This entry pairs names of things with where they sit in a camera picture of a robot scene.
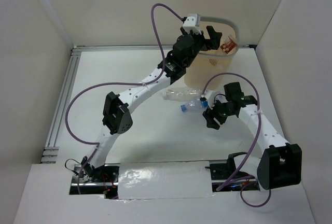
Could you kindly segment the small red-capped bottle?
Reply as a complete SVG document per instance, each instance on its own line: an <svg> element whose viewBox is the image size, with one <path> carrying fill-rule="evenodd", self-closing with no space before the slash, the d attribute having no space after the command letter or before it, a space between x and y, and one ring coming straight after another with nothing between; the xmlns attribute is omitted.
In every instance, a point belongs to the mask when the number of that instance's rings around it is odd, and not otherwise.
<svg viewBox="0 0 332 224"><path fill-rule="evenodd" d="M238 46L237 40L232 35L229 35L221 44L220 48L223 53L228 54L237 46Z"/></svg>

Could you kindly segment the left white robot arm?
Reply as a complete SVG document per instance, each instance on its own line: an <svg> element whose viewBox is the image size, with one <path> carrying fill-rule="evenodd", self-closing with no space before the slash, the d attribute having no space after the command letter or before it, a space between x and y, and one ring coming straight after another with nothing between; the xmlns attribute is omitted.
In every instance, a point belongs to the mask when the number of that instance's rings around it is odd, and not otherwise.
<svg viewBox="0 0 332 224"><path fill-rule="evenodd" d="M140 104L184 76L186 69L200 51L219 48L222 33L216 32L212 26L207 26L206 30L209 38L205 38L203 33L195 34L193 31L186 33L181 29L181 36L177 38L166 58L138 86L119 94L110 92L106 96L103 125L96 140L97 147L81 162L85 178L96 182L102 177L110 149L119 135L132 127L131 115Z"/></svg>

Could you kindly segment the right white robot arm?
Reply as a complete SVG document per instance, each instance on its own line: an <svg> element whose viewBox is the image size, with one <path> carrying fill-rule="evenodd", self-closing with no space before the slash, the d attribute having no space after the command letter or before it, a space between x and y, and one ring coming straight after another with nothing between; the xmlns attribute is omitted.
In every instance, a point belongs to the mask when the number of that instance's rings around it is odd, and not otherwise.
<svg viewBox="0 0 332 224"><path fill-rule="evenodd" d="M218 91L207 91L201 99L207 102L203 112L206 126L218 130L227 118L236 116L252 133L255 144L261 150L259 158L248 152L233 153L228 157L226 172L231 178L239 178L244 172L254 176L265 190L297 185L301 182L302 150L290 144L273 127L258 108L257 99L245 95L238 82L224 86L224 99L218 99Z"/></svg>

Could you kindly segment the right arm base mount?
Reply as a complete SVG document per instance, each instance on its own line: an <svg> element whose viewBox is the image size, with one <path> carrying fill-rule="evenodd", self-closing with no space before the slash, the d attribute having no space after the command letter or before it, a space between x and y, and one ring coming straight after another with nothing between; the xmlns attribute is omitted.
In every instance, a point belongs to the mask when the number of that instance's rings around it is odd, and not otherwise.
<svg viewBox="0 0 332 224"><path fill-rule="evenodd" d="M237 152L230 154L225 161L210 162L208 166L205 167L209 171L212 181L212 191L217 192L217 188L225 182L228 177L236 170L236 160L239 159L240 163L245 157L245 152ZM229 183L225 186L221 192L231 192L231 191L240 191L244 186L247 187L245 191L257 191L259 190L259 184L256 179L242 179L243 177L250 176L247 172L244 171L244 167L241 171L237 172L233 180L235 182Z"/></svg>

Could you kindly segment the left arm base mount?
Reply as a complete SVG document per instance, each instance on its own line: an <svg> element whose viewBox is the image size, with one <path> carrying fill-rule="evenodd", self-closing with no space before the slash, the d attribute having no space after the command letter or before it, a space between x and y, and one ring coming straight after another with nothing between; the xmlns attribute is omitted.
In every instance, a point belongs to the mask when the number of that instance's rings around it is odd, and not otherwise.
<svg viewBox="0 0 332 224"><path fill-rule="evenodd" d="M110 200L119 199L118 176L119 165L107 164L96 178L89 177L77 160L67 159L64 167L72 173L69 195L98 194Z"/></svg>

